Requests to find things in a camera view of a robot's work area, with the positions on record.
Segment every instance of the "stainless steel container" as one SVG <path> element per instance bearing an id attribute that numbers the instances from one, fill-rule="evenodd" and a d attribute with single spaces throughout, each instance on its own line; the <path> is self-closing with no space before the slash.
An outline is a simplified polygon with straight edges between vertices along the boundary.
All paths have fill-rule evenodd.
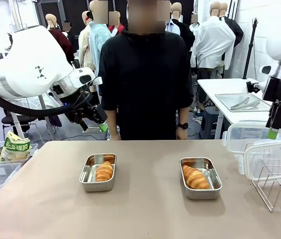
<path id="1" fill-rule="evenodd" d="M 92 154 L 87 158 L 80 176 L 80 182 L 86 192 L 109 191 L 114 187 L 116 159 L 117 156 L 114 153 Z M 106 161 L 110 162 L 113 167 L 112 177 L 105 182 L 96 182 L 96 170 Z"/>
<path id="2" fill-rule="evenodd" d="M 200 170 L 208 180 L 211 189 L 193 189 L 189 185 L 187 185 L 185 182 L 184 173 L 182 171 L 183 165 L 187 165 Z M 203 157 L 182 158 L 180 159 L 180 170 L 186 196 L 189 199 L 211 200 L 218 198 L 220 190 L 222 188 L 222 183 L 210 159 Z"/>

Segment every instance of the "white brick wall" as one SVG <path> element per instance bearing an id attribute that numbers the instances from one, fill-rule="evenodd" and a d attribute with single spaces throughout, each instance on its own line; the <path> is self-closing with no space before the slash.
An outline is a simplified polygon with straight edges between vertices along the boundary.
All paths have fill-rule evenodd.
<path id="1" fill-rule="evenodd" d="M 209 18 L 209 7 L 212 2 L 214 1 L 204 1 L 203 20 Z M 241 78 L 243 76 L 255 17 L 259 23 L 255 32 L 254 49 L 252 49 L 247 77 L 256 78 L 258 81 L 265 81 L 268 78 L 261 74 L 259 69 L 263 65 L 274 62 L 266 54 L 266 40 L 268 37 L 281 34 L 281 0 L 240 0 L 236 21 L 244 31 L 244 37 L 235 48 L 230 67 L 230 78 Z"/>

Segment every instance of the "black watch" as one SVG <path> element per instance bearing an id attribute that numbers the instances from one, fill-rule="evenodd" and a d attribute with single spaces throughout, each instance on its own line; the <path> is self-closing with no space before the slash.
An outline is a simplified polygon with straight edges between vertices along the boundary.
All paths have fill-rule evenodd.
<path id="1" fill-rule="evenodd" d="M 184 123 L 184 124 L 178 124 L 178 127 L 183 128 L 183 129 L 187 129 L 189 127 L 188 123 Z"/>

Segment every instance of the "metal dish rack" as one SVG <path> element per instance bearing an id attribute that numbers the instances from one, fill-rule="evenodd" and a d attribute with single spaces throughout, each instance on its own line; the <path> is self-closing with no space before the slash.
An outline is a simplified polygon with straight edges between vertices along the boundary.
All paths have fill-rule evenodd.
<path id="1" fill-rule="evenodd" d="M 251 180 L 254 187 L 259 192 L 263 201 L 267 205 L 270 212 L 273 212 L 277 206 L 277 201 L 281 194 L 281 160 L 280 159 L 269 159 L 265 156 L 257 161 L 257 166 L 262 163 L 262 169 L 258 180 Z M 265 175 L 264 172 L 267 170 L 268 176 L 264 180 L 261 176 Z"/>

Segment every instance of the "beige tabletop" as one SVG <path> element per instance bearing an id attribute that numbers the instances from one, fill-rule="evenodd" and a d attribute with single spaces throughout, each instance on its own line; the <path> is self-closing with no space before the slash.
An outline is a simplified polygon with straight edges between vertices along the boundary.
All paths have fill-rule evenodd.
<path id="1" fill-rule="evenodd" d="M 113 190 L 86 193 L 86 158 L 110 152 Z M 216 201 L 184 195 L 179 160 L 197 156 L 222 180 Z M 220 140 L 49 142 L 0 190 L 0 239 L 82 238 L 281 239 L 281 210 L 269 212 Z"/>

